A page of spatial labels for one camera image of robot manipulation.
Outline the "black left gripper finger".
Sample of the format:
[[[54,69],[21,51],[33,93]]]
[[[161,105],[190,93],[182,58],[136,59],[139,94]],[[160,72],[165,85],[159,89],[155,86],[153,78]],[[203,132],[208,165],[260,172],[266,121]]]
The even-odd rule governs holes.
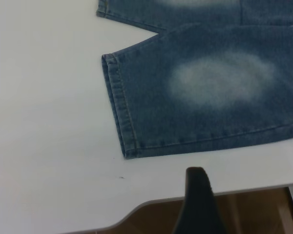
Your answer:
[[[208,175],[201,167],[190,167],[186,170],[185,198],[173,233],[226,233]]]

